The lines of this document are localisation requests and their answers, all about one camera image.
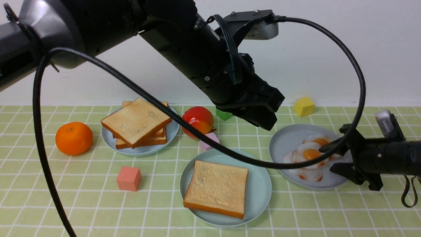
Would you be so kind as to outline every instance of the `stack of bread slices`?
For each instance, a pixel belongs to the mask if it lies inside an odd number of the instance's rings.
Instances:
[[[172,119],[157,107],[138,98],[124,101],[121,109],[101,123],[116,139],[117,149],[137,148],[167,143],[167,125]]]

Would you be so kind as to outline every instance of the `black robotic arm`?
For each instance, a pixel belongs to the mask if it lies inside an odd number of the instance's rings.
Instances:
[[[6,10],[11,22],[0,26],[0,91],[33,72],[52,48],[96,56],[139,34],[219,110],[266,130],[276,122],[284,96],[255,74],[248,54],[237,51],[244,38],[277,35],[271,10],[232,13],[216,31],[192,0],[25,0],[19,17]],[[51,62],[75,68],[84,61],[58,54]]]

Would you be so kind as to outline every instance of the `red cube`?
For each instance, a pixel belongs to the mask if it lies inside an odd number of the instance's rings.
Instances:
[[[120,190],[136,192],[141,180],[139,168],[124,166],[118,174],[117,185]]]

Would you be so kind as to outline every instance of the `fried egg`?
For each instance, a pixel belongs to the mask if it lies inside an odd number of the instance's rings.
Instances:
[[[295,174],[302,180],[320,182],[323,179],[322,169],[297,169]]]
[[[292,163],[293,154],[287,153],[284,155],[285,163]],[[293,174],[297,175],[302,180],[311,182],[320,182],[323,179],[322,169],[294,169],[290,170]]]
[[[326,144],[328,144],[330,142],[332,142],[332,140],[329,137],[326,137],[326,136],[323,136],[323,135],[312,135],[312,136],[309,136],[307,139],[305,139],[303,141],[303,144],[306,144],[306,143],[317,143],[317,144],[320,145],[320,147],[322,147],[322,146],[324,146],[324,145],[326,145]],[[339,158],[341,158],[340,155],[333,154],[331,157],[329,157],[329,160],[330,161],[334,161],[334,160],[337,160]]]
[[[317,143],[320,146],[324,146],[324,145],[330,143],[331,141],[332,140],[330,138],[328,138],[326,136],[323,136],[323,135],[312,135],[312,136],[309,136],[307,139],[305,139],[303,141],[303,144],[305,144],[305,143]]]
[[[321,146],[318,143],[309,142],[305,144],[301,144],[297,147],[297,149],[293,152],[292,155],[292,162],[299,163],[299,162],[306,162],[309,160],[313,160],[322,155],[319,151]],[[306,169],[317,169],[322,167],[326,164],[326,161],[321,161],[317,164],[307,166]]]

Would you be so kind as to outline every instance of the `white wall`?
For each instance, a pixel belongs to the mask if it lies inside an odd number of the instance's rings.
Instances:
[[[19,11],[22,0],[8,2]],[[357,58],[367,81],[367,104],[421,104],[420,0],[196,0],[196,4],[204,18],[272,9],[278,15],[319,23],[336,34]],[[5,22],[2,13],[0,23]],[[308,26],[283,23],[277,38],[244,41],[239,50],[253,57],[257,74],[279,88],[286,102],[306,95],[325,105],[358,101],[358,80],[347,58],[330,39]],[[160,100],[210,102],[141,37],[99,58]],[[0,104],[31,104],[32,80],[33,75],[1,92]],[[116,79],[84,64],[60,73],[48,68],[42,104],[119,104],[135,97]]]

